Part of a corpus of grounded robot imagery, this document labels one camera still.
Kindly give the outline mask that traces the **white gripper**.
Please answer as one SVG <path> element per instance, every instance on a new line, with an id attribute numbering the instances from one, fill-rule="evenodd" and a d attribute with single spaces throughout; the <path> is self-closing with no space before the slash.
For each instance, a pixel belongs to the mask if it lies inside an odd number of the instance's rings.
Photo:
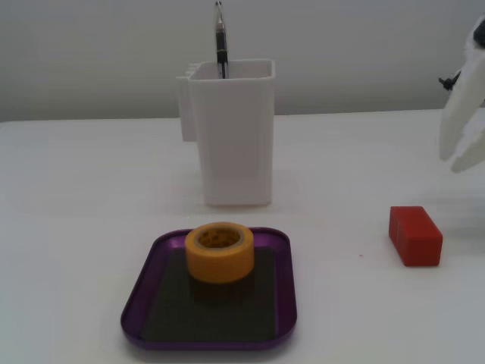
<path id="1" fill-rule="evenodd" d="M 484 33 L 482 14 L 465 41 L 465 64 L 452 88 L 440 124 L 440 159 L 447 161 L 458 149 L 451 171 L 461 173 L 484 162 Z"/>

